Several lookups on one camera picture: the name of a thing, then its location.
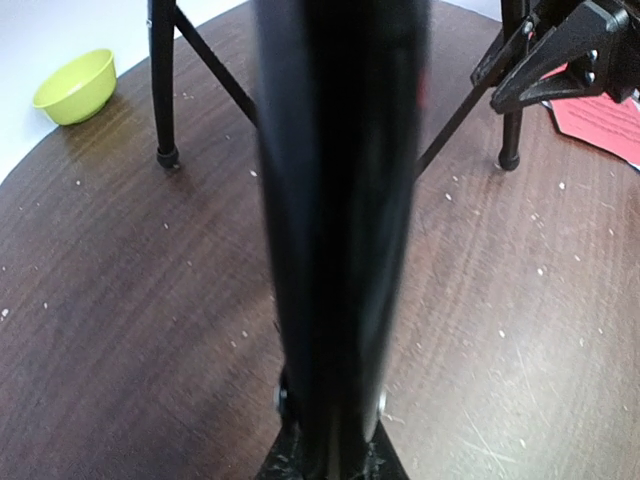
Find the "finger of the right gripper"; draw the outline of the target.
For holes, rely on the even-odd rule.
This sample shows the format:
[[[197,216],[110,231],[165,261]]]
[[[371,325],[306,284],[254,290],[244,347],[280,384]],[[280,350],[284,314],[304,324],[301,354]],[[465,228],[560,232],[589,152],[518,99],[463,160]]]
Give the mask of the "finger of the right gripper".
[[[491,107],[512,113],[543,101],[582,98],[589,69],[589,29],[599,20],[589,1],[535,1],[510,36],[499,33],[471,74],[492,87]]]

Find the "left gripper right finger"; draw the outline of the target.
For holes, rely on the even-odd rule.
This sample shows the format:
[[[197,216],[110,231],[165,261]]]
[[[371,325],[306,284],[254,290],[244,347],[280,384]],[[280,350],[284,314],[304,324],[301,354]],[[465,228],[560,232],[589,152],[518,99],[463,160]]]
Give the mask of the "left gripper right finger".
[[[372,480],[409,480],[382,423],[386,397],[386,391],[383,390],[378,400],[376,428],[369,444],[367,478]]]

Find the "red sheet music paper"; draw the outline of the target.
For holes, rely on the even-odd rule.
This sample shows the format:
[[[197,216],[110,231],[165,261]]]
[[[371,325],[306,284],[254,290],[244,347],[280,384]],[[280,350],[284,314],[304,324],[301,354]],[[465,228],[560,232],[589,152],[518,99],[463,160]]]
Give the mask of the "red sheet music paper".
[[[619,157],[639,170],[639,92],[622,103],[598,97],[543,101],[561,134]]]

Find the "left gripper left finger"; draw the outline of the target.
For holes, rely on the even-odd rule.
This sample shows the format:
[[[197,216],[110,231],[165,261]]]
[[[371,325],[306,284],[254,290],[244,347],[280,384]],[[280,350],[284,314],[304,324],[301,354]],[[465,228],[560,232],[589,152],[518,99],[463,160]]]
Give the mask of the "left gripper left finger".
[[[274,392],[274,403],[281,418],[281,428],[268,451],[258,473],[257,480],[302,480],[300,430],[295,406],[285,384]]]

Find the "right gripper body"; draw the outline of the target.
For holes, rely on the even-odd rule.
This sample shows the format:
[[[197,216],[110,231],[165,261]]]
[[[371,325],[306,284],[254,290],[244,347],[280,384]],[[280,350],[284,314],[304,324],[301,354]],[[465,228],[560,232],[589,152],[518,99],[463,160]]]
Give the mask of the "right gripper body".
[[[639,2],[589,1],[600,17],[591,20],[595,39],[587,54],[583,97],[607,94],[622,103],[639,91]]]

